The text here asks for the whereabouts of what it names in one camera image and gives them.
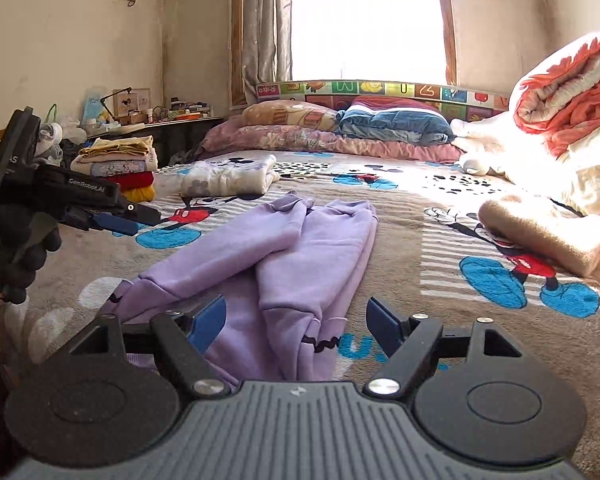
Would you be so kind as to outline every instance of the beige curtain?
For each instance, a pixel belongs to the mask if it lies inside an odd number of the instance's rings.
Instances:
[[[256,85],[291,79],[291,0],[242,0],[242,77],[248,104]]]

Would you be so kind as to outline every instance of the white folded shirt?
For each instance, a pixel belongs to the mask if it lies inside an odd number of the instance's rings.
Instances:
[[[280,179],[272,169],[275,163],[273,155],[246,164],[200,160],[184,176],[180,194],[187,197],[265,194]]]

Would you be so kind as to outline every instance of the pink blanket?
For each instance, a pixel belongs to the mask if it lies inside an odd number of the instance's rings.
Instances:
[[[516,125],[542,135],[553,156],[600,126],[600,33],[588,34],[549,56],[514,88]]]
[[[288,152],[333,152],[423,162],[456,162],[462,152],[451,144],[413,146],[408,142],[354,139],[302,126],[244,126],[230,119],[208,131],[200,144],[205,156],[241,150],[284,150]]]

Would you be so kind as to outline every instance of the pillow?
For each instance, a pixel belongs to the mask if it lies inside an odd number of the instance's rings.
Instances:
[[[360,96],[338,112],[338,133],[359,139],[398,140],[415,146],[448,144],[455,135],[433,106],[402,97]]]
[[[300,101],[264,101],[251,105],[242,116],[246,126],[287,124],[323,132],[332,132],[338,127],[335,110]]]
[[[229,117],[224,123],[220,123],[217,126],[211,128],[209,132],[218,132],[221,135],[230,135],[234,133],[238,128],[246,126],[247,122],[244,120],[242,114],[234,115]]]
[[[452,144],[414,146],[408,142],[352,139],[302,126],[245,126],[234,132],[209,130],[200,144],[200,158],[241,150],[333,152],[424,162],[455,162],[462,152]]]

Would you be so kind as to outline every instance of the hand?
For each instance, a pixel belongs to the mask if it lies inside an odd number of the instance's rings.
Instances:
[[[16,250],[24,245],[31,235],[29,224],[33,212],[17,204],[0,204],[0,243]],[[28,248],[17,264],[11,264],[2,270],[2,290],[4,301],[21,304],[27,297],[26,288],[36,279],[36,271],[46,261],[47,251],[57,251],[61,239],[58,228],[53,229],[44,240]]]
[[[458,212],[452,209],[429,207],[424,212],[442,225],[451,225],[458,222]]]

